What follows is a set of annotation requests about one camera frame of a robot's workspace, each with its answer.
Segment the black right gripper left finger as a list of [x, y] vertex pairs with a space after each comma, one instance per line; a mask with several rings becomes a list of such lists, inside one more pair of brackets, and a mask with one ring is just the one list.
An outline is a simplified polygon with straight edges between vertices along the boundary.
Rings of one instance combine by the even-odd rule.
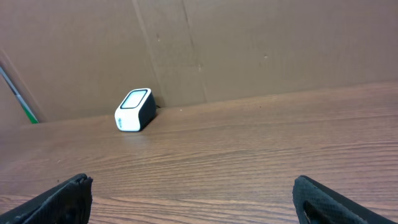
[[77, 174], [1, 215], [5, 224], [87, 224], [90, 219], [93, 179]]

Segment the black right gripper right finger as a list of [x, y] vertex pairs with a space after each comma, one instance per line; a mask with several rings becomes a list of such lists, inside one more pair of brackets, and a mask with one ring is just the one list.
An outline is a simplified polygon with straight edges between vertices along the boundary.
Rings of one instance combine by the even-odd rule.
[[395, 224], [305, 175], [295, 179], [292, 197], [300, 224]]

